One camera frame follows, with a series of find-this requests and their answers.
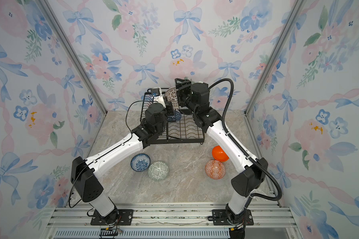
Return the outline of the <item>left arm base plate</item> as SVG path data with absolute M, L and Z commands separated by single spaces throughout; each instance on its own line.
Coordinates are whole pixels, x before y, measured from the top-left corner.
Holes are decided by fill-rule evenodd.
M 92 226 L 130 226 L 133 219 L 134 210 L 132 209 L 114 209 L 107 216 L 101 216 L 95 210 L 90 225 Z

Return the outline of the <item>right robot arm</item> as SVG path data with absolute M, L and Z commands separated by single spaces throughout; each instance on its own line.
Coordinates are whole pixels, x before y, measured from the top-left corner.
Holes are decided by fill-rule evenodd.
M 195 124 L 222 148 L 238 173 L 231 180 L 234 192 L 226 205 L 226 216 L 232 225 L 242 224 L 253 198 L 253 191 L 266 177 L 264 170 L 268 163 L 247 150 L 226 126 L 225 115 L 210 106 L 210 89 L 207 83 L 192 83 L 190 80 L 176 78 L 175 84 L 178 104 L 191 111 Z

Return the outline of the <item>right corner aluminium profile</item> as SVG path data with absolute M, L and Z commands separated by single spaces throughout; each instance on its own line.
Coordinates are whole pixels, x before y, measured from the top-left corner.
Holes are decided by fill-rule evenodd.
M 303 0 L 295 1 L 294 6 L 291 9 L 288 18 L 286 19 L 286 23 L 285 23 L 282 31 L 280 32 L 279 38 L 276 41 L 276 44 L 274 45 L 274 49 L 269 56 L 269 61 L 266 65 L 261 77 L 259 78 L 258 83 L 257 83 L 256 87 L 254 88 L 254 92 L 250 98 L 250 101 L 244 111 L 246 117 L 251 115 L 251 112 L 254 110 L 256 100 L 262 91 L 262 87 L 265 85 L 265 83 L 267 81 L 267 77 L 270 75 L 270 71 L 272 70 L 272 67 L 276 65 L 278 57 L 279 57 L 281 51 L 283 50 L 283 47 L 285 45 L 287 38 L 291 34 L 292 28 L 295 26 L 297 18 L 301 14 L 301 10 L 302 10 L 304 4 L 305 4 L 305 1 L 303 1 Z

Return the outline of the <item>black wire dish rack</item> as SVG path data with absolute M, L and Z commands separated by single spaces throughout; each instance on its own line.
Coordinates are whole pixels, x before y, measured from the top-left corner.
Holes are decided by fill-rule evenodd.
M 185 108 L 174 110 L 174 115 L 169 117 L 164 132 L 150 144 L 203 144 L 204 140 L 202 129 L 195 124 L 191 111 Z

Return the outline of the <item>aluminium mounting rail frame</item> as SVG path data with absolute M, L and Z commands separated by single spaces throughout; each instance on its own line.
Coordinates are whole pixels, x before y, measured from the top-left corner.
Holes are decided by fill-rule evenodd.
M 43 239 L 300 239 L 289 208 L 275 202 L 253 202 L 249 210 L 254 225 L 214 226 L 207 219 L 217 203 L 120 204 L 134 210 L 130 226 L 92 226 L 89 205 L 54 210 Z

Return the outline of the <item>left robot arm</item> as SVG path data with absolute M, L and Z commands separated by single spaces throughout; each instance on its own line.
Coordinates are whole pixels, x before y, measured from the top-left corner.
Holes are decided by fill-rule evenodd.
M 167 118 L 173 113 L 170 101 L 154 101 L 145 110 L 140 124 L 130 130 L 124 139 L 94 156 L 86 159 L 79 156 L 73 160 L 72 189 L 77 191 L 83 202 L 95 209 L 102 223 L 114 225 L 120 216 L 116 205 L 104 192 L 99 178 L 123 159 L 152 145 L 165 132 Z

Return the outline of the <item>left corner aluminium profile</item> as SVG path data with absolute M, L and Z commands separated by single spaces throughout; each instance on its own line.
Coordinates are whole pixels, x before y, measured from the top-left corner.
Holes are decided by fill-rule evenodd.
M 98 104 L 101 112 L 103 114 L 107 114 L 107 110 L 104 107 L 104 104 L 102 100 L 100 99 L 93 83 L 87 76 L 84 66 L 81 64 L 78 55 L 76 54 L 76 51 L 74 50 L 72 44 L 70 43 L 67 34 L 65 33 L 64 29 L 62 28 L 59 20 L 57 19 L 56 14 L 53 12 L 50 4 L 48 1 L 36 1 L 38 7 L 42 11 L 42 13 L 45 15 L 48 23 L 51 25 L 52 29 L 56 32 L 57 36 L 60 38 L 62 42 L 62 46 L 65 50 L 65 52 L 68 54 L 69 60 L 71 60 L 73 66 L 76 68 L 78 73 L 80 74 L 82 80 L 84 81 L 84 84 L 88 88 L 88 91 L 94 98 L 94 101 Z

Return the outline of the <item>orange bowl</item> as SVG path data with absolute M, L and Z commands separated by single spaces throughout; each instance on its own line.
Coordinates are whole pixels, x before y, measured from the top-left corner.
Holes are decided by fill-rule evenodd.
M 216 146 L 212 149 L 212 157 L 214 158 L 214 160 L 217 160 L 219 162 L 226 162 L 229 160 L 228 155 L 220 146 Z

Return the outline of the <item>brown white patterned bowl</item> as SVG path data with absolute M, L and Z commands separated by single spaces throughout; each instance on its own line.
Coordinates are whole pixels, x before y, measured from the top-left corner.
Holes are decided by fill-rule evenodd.
M 164 97 L 166 97 L 167 100 L 172 103 L 173 109 L 178 110 L 180 108 L 178 104 L 176 87 L 171 87 L 168 90 L 166 90 Z

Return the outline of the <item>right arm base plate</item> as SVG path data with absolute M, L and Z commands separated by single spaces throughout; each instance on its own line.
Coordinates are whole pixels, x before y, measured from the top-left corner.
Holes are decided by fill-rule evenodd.
M 211 216 L 208 216 L 207 219 L 213 222 L 214 226 L 235 226 L 228 220 L 225 209 L 214 209 L 211 211 Z M 245 222 L 247 226 L 253 226 L 253 216 L 250 210 L 246 210 Z

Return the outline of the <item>dark blue patterned bowl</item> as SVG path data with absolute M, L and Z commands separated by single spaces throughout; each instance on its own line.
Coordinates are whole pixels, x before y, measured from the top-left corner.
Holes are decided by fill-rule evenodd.
M 178 110 L 175 110 L 174 115 L 168 116 L 167 121 L 168 122 L 178 122 L 181 120 L 181 118 L 182 118 L 181 113 Z

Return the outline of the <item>corner aluminium profile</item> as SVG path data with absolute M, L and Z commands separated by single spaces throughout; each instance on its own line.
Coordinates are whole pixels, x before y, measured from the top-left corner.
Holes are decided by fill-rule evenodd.
M 254 88 L 254 92 L 250 98 L 250 101 L 244 111 L 246 117 L 251 115 L 251 112 L 254 110 L 256 100 L 262 91 L 262 87 L 265 85 L 265 83 L 267 81 L 267 77 L 270 75 L 270 71 L 272 70 L 272 67 L 276 65 L 278 57 L 279 57 L 281 51 L 283 50 L 283 47 L 285 45 L 287 38 L 291 34 L 292 28 L 295 26 L 297 18 L 301 14 L 301 10 L 302 10 L 304 4 L 305 4 L 305 1 L 303 1 L 303 0 L 295 1 L 294 6 L 291 9 L 288 18 L 286 19 L 286 23 L 285 23 L 282 31 L 280 32 L 279 38 L 276 41 L 276 44 L 274 45 L 274 49 L 269 56 L 269 61 L 266 65 L 261 77 L 259 78 L 258 83 L 257 83 L 256 87 Z
M 65 50 L 65 52 L 68 54 L 69 60 L 71 60 L 73 66 L 76 68 L 78 73 L 80 74 L 82 80 L 84 81 L 84 84 L 88 88 L 88 91 L 94 98 L 94 101 L 98 104 L 101 112 L 103 114 L 107 114 L 107 110 L 104 107 L 104 104 L 102 100 L 100 99 L 93 83 L 87 76 L 84 66 L 81 64 L 78 55 L 76 54 L 76 51 L 74 50 L 72 44 L 70 43 L 67 34 L 65 33 L 64 29 L 62 28 L 59 20 L 57 19 L 56 14 L 53 12 L 50 4 L 48 1 L 36 1 L 38 7 L 42 11 L 42 13 L 45 15 L 48 23 L 51 25 L 52 29 L 56 32 L 57 36 L 60 38 L 62 42 L 62 46 Z

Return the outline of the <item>blue floral bowl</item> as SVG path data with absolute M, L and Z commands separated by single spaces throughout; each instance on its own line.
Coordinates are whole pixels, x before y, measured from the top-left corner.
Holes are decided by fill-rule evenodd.
M 144 153 L 135 155 L 130 162 L 130 166 L 135 172 L 142 172 L 147 170 L 150 164 L 151 164 L 150 157 Z

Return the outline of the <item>red patterned bowl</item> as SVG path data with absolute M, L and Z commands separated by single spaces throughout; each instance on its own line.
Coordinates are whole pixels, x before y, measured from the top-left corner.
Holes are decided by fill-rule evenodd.
M 225 167 L 222 162 L 211 160 L 205 165 L 205 172 L 208 177 L 214 180 L 222 179 L 225 176 Z

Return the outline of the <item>green patterned bowl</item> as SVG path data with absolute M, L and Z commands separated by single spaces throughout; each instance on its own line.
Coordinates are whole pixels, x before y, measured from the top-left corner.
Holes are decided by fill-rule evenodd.
M 150 165 L 148 175 L 153 181 L 162 181 L 167 178 L 169 167 L 163 161 L 157 161 Z

